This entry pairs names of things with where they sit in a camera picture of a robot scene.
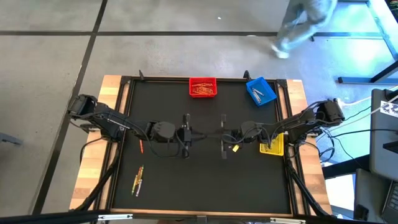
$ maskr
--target gray floor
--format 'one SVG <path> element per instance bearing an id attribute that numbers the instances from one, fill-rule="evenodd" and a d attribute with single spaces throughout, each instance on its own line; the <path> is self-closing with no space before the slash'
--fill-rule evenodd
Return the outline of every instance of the gray floor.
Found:
<path id="1" fill-rule="evenodd" d="M 113 0 L 100 30 L 202 30 L 276 32 L 283 1 Z M 92 30 L 100 0 L 0 0 L 0 30 Z M 339 3 L 323 32 L 378 32 L 366 5 Z M 371 77 L 394 60 L 381 38 L 315 38 L 287 60 L 275 58 L 267 37 L 97 37 L 80 93 L 98 95 L 103 75 L 253 77 L 301 79 L 307 101 L 354 102 L 385 86 L 339 85 L 339 76 Z M 0 216 L 29 212 L 37 184 L 70 96 L 88 37 L 0 37 L 0 132 L 21 138 L 0 144 Z M 349 116 L 369 102 L 345 107 Z M 366 129 L 369 120 L 342 128 Z M 369 151 L 366 134 L 342 137 L 352 156 Z M 67 132 L 44 212 L 66 211 L 86 134 Z M 327 139 L 319 142 L 329 147 Z M 335 161 L 349 157 L 337 150 Z"/>

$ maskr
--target shoe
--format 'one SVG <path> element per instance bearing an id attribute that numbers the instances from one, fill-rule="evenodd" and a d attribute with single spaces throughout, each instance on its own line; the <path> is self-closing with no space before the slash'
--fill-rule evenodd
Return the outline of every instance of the shoe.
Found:
<path id="1" fill-rule="evenodd" d="M 279 50 L 274 44 L 271 45 L 271 49 L 275 52 L 276 57 L 281 59 L 289 58 L 289 53 Z"/>

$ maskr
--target blue bin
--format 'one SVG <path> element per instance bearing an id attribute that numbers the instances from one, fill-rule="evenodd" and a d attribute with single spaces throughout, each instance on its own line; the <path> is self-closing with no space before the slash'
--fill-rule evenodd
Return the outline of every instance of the blue bin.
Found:
<path id="1" fill-rule="evenodd" d="M 264 96 L 257 94 L 261 99 L 261 103 L 259 103 L 257 101 L 256 97 L 253 95 L 252 88 L 254 88 L 254 89 L 260 91 L 262 94 L 264 94 Z M 262 77 L 252 80 L 250 82 L 247 82 L 246 90 L 249 92 L 249 94 L 251 95 L 251 98 L 253 98 L 253 100 L 257 104 L 257 106 L 264 105 L 264 104 L 270 102 L 271 100 L 276 99 L 276 95 L 275 95 L 274 91 L 272 91 L 272 89 L 268 85 L 267 81 Z"/>

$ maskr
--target small yellow item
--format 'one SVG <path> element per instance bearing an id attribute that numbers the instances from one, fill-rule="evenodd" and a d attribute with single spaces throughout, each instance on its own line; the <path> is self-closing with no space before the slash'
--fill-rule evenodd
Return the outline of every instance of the small yellow item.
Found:
<path id="1" fill-rule="evenodd" d="M 238 149 L 239 149 L 239 145 L 235 145 L 235 146 L 232 148 L 232 151 L 236 152 Z"/>
<path id="2" fill-rule="evenodd" d="M 284 134 L 280 133 L 275 139 L 271 141 L 271 148 L 268 144 L 260 143 L 260 153 L 271 154 L 276 156 L 284 155 Z"/>

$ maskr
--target desk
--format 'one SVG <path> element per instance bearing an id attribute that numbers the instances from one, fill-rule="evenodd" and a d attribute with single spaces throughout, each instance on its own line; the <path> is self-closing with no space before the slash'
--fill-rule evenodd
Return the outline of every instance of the desk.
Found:
<path id="1" fill-rule="evenodd" d="M 115 108 L 118 93 L 121 92 L 121 104 L 119 107 L 119 111 L 123 112 L 126 107 L 126 98 L 128 93 L 128 85 L 124 85 L 123 89 L 120 90 L 120 83 L 122 80 L 122 76 L 119 75 L 106 75 L 104 76 L 103 83 L 99 92 L 98 101 L 107 104 L 111 108 Z M 301 80 L 287 80 L 287 86 L 289 91 L 290 105 L 293 114 L 301 112 L 303 109 L 307 107 L 307 101 L 305 98 L 305 93 L 303 89 L 303 85 Z M 287 117 L 287 108 L 285 105 L 285 98 L 283 94 L 283 88 L 279 88 L 279 96 L 282 107 L 283 117 Z M 92 141 L 100 137 L 99 132 L 90 133 L 87 141 Z M 315 143 L 315 140 L 312 138 L 307 139 L 308 142 Z M 112 161 L 114 152 L 116 150 L 117 144 L 111 145 L 111 153 L 107 158 L 109 161 Z M 101 175 L 101 170 L 103 166 L 103 162 L 105 159 L 105 151 L 106 151 L 106 141 L 98 141 L 93 144 L 90 144 L 86 147 L 83 160 L 81 162 L 80 170 L 78 173 L 78 177 L 76 180 L 75 189 L 72 196 L 72 201 L 70 204 L 70 208 L 76 208 L 79 206 L 84 199 L 89 195 L 89 193 L 93 190 L 95 185 L 98 183 L 98 180 Z M 309 191 L 312 193 L 315 200 L 322 206 L 322 208 L 331 213 L 330 204 L 328 201 L 328 196 L 326 193 L 325 180 L 323 178 L 322 168 L 320 165 L 318 151 L 312 146 L 302 146 L 300 148 L 300 155 L 302 161 L 303 174 L 305 178 L 305 183 Z M 106 199 L 108 196 L 109 190 L 109 181 L 104 186 L 101 200 L 99 202 L 99 208 L 105 208 Z M 297 198 L 298 212 L 300 214 L 304 214 L 302 197 L 299 188 L 295 185 L 295 194 Z M 160 210 L 117 210 L 112 209 L 114 212 L 134 212 L 134 213 L 150 213 L 150 214 L 165 214 L 164 211 Z M 182 211 L 169 211 L 173 214 L 182 213 Z M 258 216 L 271 216 L 273 214 L 265 214 L 265 213 L 211 213 L 211 212 L 189 212 L 191 215 L 227 215 L 227 216 L 250 216 L 250 217 L 258 217 Z M 285 214 L 286 217 L 292 216 L 292 214 Z"/>

